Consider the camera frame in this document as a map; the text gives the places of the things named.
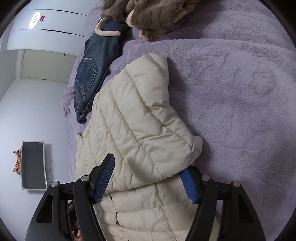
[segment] puffer jacket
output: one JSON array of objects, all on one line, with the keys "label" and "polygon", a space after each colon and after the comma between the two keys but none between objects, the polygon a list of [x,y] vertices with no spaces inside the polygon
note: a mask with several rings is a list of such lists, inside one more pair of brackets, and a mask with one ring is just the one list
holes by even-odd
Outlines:
[{"label": "puffer jacket", "polygon": [[[108,241],[183,241],[197,205],[178,173],[193,164],[202,139],[193,136],[169,104],[168,66],[144,55],[95,96],[88,126],[77,139],[76,177],[90,173],[107,153],[115,169],[95,206]],[[211,240],[218,236],[215,220]]]}]

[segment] jeans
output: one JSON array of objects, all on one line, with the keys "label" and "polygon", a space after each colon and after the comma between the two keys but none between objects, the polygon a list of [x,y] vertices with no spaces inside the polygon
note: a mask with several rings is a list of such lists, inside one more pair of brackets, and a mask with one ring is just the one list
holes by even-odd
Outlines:
[{"label": "jeans", "polygon": [[95,95],[102,87],[110,64],[122,50],[123,35],[130,27],[125,23],[107,20],[101,26],[103,31],[119,31],[119,37],[99,36],[96,33],[85,42],[84,56],[77,68],[74,82],[74,107],[77,121],[84,123],[92,110]]}]

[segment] television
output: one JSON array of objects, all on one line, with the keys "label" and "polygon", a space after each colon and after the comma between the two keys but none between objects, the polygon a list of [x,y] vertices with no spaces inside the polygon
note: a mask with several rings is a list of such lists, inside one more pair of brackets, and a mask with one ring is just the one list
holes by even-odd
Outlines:
[{"label": "television", "polygon": [[20,175],[23,190],[47,189],[44,149],[45,142],[22,142]]}]

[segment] bed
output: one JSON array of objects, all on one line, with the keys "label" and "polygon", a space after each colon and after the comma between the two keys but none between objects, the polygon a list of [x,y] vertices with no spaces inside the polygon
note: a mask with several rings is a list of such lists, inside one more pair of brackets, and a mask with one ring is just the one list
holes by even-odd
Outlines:
[{"label": "bed", "polygon": [[[89,36],[100,9],[101,2],[88,16]],[[267,240],[275,240],[296,206],[296,50],[288,34],[259,0],[201,0],[179,29],[154,42],[131,29],[103,86],[151,52],[168,57],[170,104],[191,133],[204,139],[198,168],[215,181],[242,183]],[[79,124],[73,105],[82,56],[83,49],[62,104],[72,181],[77,134],[91,116]]]}]

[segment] white wall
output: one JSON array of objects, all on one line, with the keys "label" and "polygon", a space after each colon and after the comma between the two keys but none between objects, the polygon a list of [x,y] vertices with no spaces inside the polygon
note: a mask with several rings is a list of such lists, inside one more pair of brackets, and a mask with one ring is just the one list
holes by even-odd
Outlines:
[{"label": "white wall", "polygon": [[13,22],[5,30],[0,41],[0,101],[15,79],[17,50],[6,50],[12,24]]},{"label": "white wall", "polygon": [[53,180],[70,181],[61,105],[66,86],[57,81],[15,80],[0,102],[0,217],[17,241],[25,240],[43,192],[21,189],[20,176],[11,171],[16,161],[12,152],[21,147],[23,140],[45,141],[45,154],[52,160],[48,184]]}]

